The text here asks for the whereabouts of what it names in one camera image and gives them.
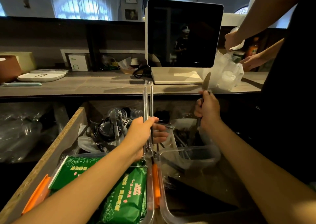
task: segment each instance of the clear plastic box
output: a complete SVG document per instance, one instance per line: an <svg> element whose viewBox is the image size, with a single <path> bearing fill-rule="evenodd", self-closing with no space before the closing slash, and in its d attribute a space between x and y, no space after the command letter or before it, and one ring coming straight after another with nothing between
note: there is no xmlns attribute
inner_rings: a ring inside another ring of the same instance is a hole
<svg viewBox="0 0 316 224"><path fill-rule="evenodd" d="M105 156L105 153L85 153L85 154L76 154L72 155L73 157L103 157ZM60 166L62 163L59 163L57 168L54 170L50 181L53 180L53 177L56 175L58 172ZM152 224L154 222L154 211L155 211L155 205L154 205L154 189L153 189L153 176L152 176L152 163L151 159L146 160L146 165L148 167L147 170L147 189L146 189L146 194L147 194L147 214L145 218L140 222L141 224Z"/></svg>
<svg viewBox="0 0 316 224"><path fill-rule="evenodd" d="M231 165L223 156L217 161L209 146L164 148L157 158L168 224L266 223Z"/></svg>

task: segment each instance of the metal tongs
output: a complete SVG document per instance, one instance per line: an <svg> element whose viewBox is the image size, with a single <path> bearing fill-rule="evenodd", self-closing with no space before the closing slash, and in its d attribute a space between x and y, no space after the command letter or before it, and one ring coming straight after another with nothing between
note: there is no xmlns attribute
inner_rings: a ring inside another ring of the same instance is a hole
<svg viewBox="0 0 316 224"><path fill-rule="evenodd" d="M150 89L150 103L148 104L148 88ZM145 87L143 91L143 105L144 105L144 122L148 120L149 117L154 116L154 94L153 94L153 82L148 82L145 80ZM153 156L153 127L150 129L150 135L146 145L144 146L144 156L149 154L150 157Z"/></svg>

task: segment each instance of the person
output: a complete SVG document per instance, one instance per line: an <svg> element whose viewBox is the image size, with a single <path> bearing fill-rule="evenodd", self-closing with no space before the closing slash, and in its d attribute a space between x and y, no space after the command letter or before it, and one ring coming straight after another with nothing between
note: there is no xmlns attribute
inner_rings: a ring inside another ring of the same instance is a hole
<svg viewBox="0 0 316 224"><path fill-rule="evenodd" d="M142 158L150 128L162 131L154 132L154 143L166 141L168 133L163 132L165 126L156 124L158 121L155 117L146 122L142 117L134 119L118 147L13 223L87 223L127 168Z"/></svg>
<svg viewBox="0 0 316 224"><path fill-rule="evenodd" d="M250 70L256 67L265 64L269 60L274 59L277 56L280 48L282 47L283 42L284 39L281 39L280 41L276 42L274 45L267 48L266 50L263 50L258 54L244 58L242 61L240 61L244 68L244 71L249 72Z"/></svg>
<svg viewBox="0 0 316 224"><path fill-rule="evenodd" d="M188 36L190 34L190 29L188 26L182 28L181 36L177 38L177 41L174 45L174 51L177 54L177 66L182 67L181 65L186 62L187 58L187 48L188 48Z"/></svg>
<svg viewBox="0 0 316 224"><path fill-rule="evenodd" d="M194 114L234 168L268 223L316 223L316 192L237 136L220 117L215 96L201 91Z"/></svg>
<svg viewBox="0 0 316 224"><path fill-rule="evenodd" d="M230 50L268 28L295 4L288 34L260 92L257 115L249 121L250 128L255 127L249 136L256 150L308 184L316 181L311 143L314 140L314 83L309 78L312 58L303 52L297 55L293 49L298 45L306 48L314 45L314 32L304 22L308 14L314 13L314 1L255 0L238 31L225 35L225 48ZM257 58L250 57L244 64L253 64Z"/></svg>

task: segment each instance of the green wrapper with gold text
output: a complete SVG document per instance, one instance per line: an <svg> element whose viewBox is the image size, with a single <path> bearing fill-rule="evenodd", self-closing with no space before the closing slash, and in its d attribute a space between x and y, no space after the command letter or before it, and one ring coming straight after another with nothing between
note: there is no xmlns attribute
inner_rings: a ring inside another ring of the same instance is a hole
<svg viewBox="0 0 316 224"><path fill-rule="evenodd" d="M144 210L146 180L146 166L129 167L109 193L98 223L138 224Z"/></svg>

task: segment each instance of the orange handle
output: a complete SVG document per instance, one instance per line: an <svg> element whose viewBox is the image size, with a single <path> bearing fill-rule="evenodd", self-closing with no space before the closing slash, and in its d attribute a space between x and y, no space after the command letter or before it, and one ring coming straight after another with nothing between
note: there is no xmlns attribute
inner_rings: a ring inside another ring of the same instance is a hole
<svg viewBox="0 0 316 224"><path fill-rule="evenodd" d="M158 208L159 207L159 199L160 199L160 188L159 188L159 179L158 179L158 167L156 164L153 164L152 170L153 170L155 208Z"/></svg>

